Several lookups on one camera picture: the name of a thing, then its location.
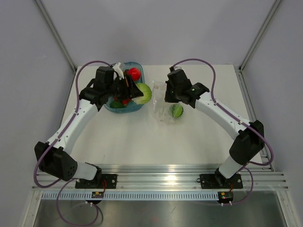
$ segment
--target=gray wall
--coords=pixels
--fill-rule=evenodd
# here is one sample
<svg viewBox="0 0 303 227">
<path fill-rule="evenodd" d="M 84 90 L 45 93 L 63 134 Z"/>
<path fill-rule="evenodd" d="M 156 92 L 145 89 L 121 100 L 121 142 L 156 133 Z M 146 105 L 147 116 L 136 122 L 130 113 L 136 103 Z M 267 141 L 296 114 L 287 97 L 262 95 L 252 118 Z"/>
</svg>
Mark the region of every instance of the gray wall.
<svg viewBox="0 0 303 227">
<path fill-rule="evenodd" d="M 257 117 L 303 218 L 303 1 L 283 1 L 245 76 Z"/>
<path fill-rule="evenodd" d="M 274 0 L 44 0 L 74 62 L 239 65 Z"/>
<path fill-rule="evenodd" d="M 16 227 L 73 75 L 33 1 L 2 0 L 0 31 L 0 226 Z"/>
</svg>

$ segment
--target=plastic container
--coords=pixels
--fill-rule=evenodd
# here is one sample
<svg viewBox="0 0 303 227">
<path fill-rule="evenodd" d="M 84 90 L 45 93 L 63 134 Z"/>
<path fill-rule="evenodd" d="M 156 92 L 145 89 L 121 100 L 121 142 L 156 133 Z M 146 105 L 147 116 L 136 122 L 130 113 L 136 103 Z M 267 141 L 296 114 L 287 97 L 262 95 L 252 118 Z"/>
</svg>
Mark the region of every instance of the plastic container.
<svg viewBox="0 0 303 227">
<path fill-rule="evenodd" d="M 145 83 L 144 81 L 144 73 L 143 73 L 143 68 L 142 66 L 139 64 L 139 63 L 136 63 L 136 62 L 126 62 L 124 63 L 124 68 L 122 69 L 123 71 L 124 70 L 130 70 L 131 68 L 137 68 L 138 70 L 140 70 L 141 72 L 141 77 L 138 81 L 135 81 L 135 83 Z M 124 113 L 130 113 L 130 112 L 134 112 L 134 111 L 137 111 L 137 110 L 140 110 L 143 106 L 142 105 L 138 105 L 136 104 L 135 102 L 131 101 L 127 104 L 126 107 L 124 108 L 110 108 L 109 107 L 109 104 L 113 101 L 114 99 L 113 98 L 109 98 L 108 99 L 108 102 L 104 105 L 104 107 L 106 109 L 108 109 L 110 112 L 113 112 L 113 113 L 118 113 L 118 114 L 124 114 Z"/>
</svg>

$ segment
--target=gray floor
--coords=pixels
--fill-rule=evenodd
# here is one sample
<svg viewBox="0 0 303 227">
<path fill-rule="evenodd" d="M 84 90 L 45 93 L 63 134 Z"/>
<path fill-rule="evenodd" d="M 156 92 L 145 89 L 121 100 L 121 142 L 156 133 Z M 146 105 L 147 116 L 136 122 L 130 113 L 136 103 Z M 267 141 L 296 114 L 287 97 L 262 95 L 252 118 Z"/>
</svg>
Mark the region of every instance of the gray floor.
<svg viewBox="0 0 303 227">
<path fill-rule="evenodd" d="M 243 197 L 236 194 L 235 200 Z M 95 217 L 88 205 L 71 210 L 81 201 L 60 201 L 64 217 L 75 224 L 87 224 Z M 102 227 L 286 227 L 275 193 L 254 192 L 243 204 L 221 207 L 194 201 L 102 201 L 103 212 L 94 226 Z M 41 201 L 35 227 L 66 227 L 55 201 Z"/>
</svg>

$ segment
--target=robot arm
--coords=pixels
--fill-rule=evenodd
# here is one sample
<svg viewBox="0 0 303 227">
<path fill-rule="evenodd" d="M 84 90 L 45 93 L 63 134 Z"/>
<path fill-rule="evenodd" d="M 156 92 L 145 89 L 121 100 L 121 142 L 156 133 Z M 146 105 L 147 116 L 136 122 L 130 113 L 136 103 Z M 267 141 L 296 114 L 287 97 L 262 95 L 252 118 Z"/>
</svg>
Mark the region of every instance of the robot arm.
<svg viewBox="0 0 303 227">
<path fill-rule="evenodd" d="M 201 83 L 191 84 L 182 69 L 171 69 L 165 94 L 165 101 L 169 103 L 183 102 L 205 113 L 217 122 L 234 140 L 230 148 L 230 155 L 226 161 L 216 170 L 215 178 L 219 185 L 223 185 L 228 179 L 246 165 L 264 147 L 262 140 L 252 131 L 226 114 L 212 99 L 209 89 Z M 250 125 L 264 136 L 263 124 L 259 121 L 250 122 L 242 118 L 228 107 L 220 103 L 230 113 L 240 119 L 241 122 Z"/>
<path fill-rule="evenodd" d="M 115 71 L 118 72 L 119 77 L 114 79 Z M 120 63 L 117 63 L 113 67 L 99 67 L 97 69 L 96 77 L 80 92 L 77 113 L 71 113 L 60 129 L 46 143 L 38 142 L 36 144 L 35 153 L 37 160 L 39 160 L 49 147 L 49 144 L 57 140 L 42 159 L 39 165 L 41 171 L 64 181 L 80 178 L 98 185 L 102 178 L 101 169 L 92 164 L 79 163 L 70 154 L 87 123 L 97 114 L 108 101 L 109 97 L 129 99 L 143 96 L 143 93 L 137 88 L 132 77 L 130 75 L 123 75 L 122 73 Z M 59 139 L 58 135 L 62 133 L 75 114 L 76 116 L 73 121 Z"/>
</svg>

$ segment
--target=green cabbage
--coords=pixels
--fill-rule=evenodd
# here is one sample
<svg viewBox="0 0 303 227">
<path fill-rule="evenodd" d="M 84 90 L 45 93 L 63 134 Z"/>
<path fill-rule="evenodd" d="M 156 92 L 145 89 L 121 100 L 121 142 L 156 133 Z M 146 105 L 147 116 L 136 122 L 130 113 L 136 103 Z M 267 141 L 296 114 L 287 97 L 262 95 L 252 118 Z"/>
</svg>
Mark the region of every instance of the green cabbage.
<svg viewBox="0 0 303 227">
<path fill-rule="evenodd" d="M 150 87 L 147 84 L 143 84 L 143 83 L 137 83 L 136 86 L 139 88 L 140 91 L 142 91 L 143 96 L 133 98 L 133 101 L 136 104 L 145 104 L 145 103 L 149 102 L 151 100 L 151 96 L 152 96 L 152 91 L 151 91 Z"/>
</svg>

